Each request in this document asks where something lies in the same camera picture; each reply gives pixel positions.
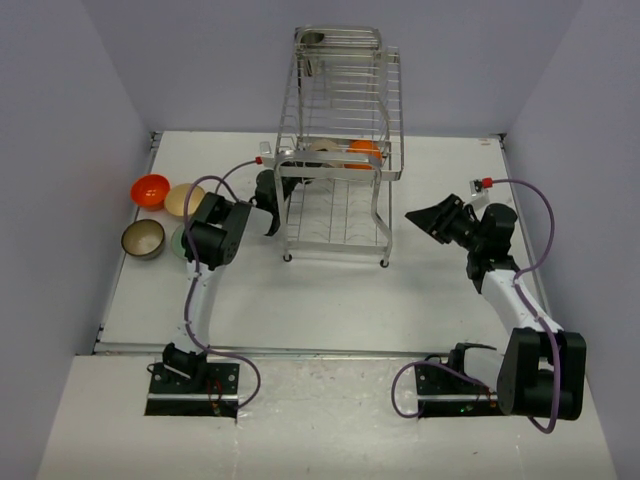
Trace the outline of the orange bowl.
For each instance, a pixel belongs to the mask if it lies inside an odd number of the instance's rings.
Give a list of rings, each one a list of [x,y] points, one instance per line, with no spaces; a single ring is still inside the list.
[[[383,164],[383,156],[378,145],[371,140],[353,140],[346,153],[356,159],[356,162],[347,162],[344,167],[355,170],[371,170],[374,165]]]
[[[166,177],[147,174],[131,186],[130,197],[139,208],[155,211],[164,207],[164,200],[170,189],[170,182]]]

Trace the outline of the cream beige bowl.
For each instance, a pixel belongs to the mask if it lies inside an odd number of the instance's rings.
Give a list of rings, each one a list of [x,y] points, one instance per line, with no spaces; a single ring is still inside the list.
[[[196,186],[194,189],[191,187],[192,184],[183,183],[174,186],[169,191],[164,200],[164,208],[170,215],[183,219],[185,216],[191,216],[195,213],[206,192],[200,186]]]

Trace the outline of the green bowl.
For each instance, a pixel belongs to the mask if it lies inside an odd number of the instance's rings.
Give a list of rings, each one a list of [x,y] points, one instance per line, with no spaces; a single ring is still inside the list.
[[[183,234],[184,234],[184,225],[180,224],[174,230],[170,240],[171,251],[180,260],[187,259],[186,248],[182,243]]]

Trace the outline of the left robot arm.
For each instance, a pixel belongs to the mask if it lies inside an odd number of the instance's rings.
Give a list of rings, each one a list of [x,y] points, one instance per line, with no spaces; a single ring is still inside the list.
[[[206,192],[211,180],[226,187],[226,177],[208,175],[186,187],[179,201],[183,227],[180,237],[187,267],[183,319],[176,336],[162,352],[161,371],[187,393],[201,390],[209,376],[207,357],[222,353],[208,344],[213,304],[225,269],[235,260],[248,235],[271,238],[281,229],[275,174],[260,172],[253,197],[247,201]]]

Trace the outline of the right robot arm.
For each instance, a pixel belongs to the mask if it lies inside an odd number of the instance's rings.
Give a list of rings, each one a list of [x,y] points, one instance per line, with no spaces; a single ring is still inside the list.
[[[511,254],[516,211],[491,203],[477,215],[451,194],[405,217],[438,243],[456,243],[466,251],[469,280],[509,334],[504,350],[459,343],[445,362],[412,363],[416,373],[433,380],[444,372],[448,385],[459,393],[476,387],[495,394],[502,414],[525,417],[545,434],[560,420],[577,420],[583,405],[586,341],[552,320],[521,284],[521,270]]]

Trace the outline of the metal two-tier dish rack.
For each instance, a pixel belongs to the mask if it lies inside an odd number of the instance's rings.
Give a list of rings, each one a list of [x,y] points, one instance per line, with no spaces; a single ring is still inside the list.
[[[284,260],[327,252],[387,267],[404,167],[398,48],[373,27],[296,28],[269,165]]]

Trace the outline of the metal utensil cup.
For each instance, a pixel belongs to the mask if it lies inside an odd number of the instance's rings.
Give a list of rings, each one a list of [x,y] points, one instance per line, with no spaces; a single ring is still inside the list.
[[[302,31],[297,37],[296,55],[305,77],[313,77],[321,71],[320,49],[325,34],[316,30]]]

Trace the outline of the orange bowl on table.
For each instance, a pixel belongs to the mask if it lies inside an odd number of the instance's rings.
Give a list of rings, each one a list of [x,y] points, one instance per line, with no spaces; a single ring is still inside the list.
[[[166,177],[147,174],[131,186],[130,197],[139,208],[155,211],[164,207],[164,200],[170,189],[170,182]]]

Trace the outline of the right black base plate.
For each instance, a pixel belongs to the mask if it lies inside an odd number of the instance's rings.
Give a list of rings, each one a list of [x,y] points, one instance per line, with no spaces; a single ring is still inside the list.
[[[447,355],[430,353],[414,367],[419,418],[502,416],[497,396],[487,388],[463,380],[442,368],[443,365],[463,375],[465,346],[458,345]]]

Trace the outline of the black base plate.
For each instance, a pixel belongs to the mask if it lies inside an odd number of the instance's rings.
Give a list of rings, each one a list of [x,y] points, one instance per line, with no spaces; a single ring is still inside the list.
[[[502,416],[497,396],[487,388],[463,380],[442,368],[443,365],[463,375],[465,346],[458,345],[447,355],[430,353],[414,367],[419,418]]]
[[[239,364],[207,363],[204,373],[191,379],[160,362],[147,370],[151,379],[145,416],[237,418]]]

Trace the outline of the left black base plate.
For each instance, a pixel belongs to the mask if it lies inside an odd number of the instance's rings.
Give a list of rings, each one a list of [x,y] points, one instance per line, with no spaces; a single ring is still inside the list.
[[[239,364],[207,363],[204,373],[191,379],[160,362],[147,370],[151,379],[145,416],[237,418]]]

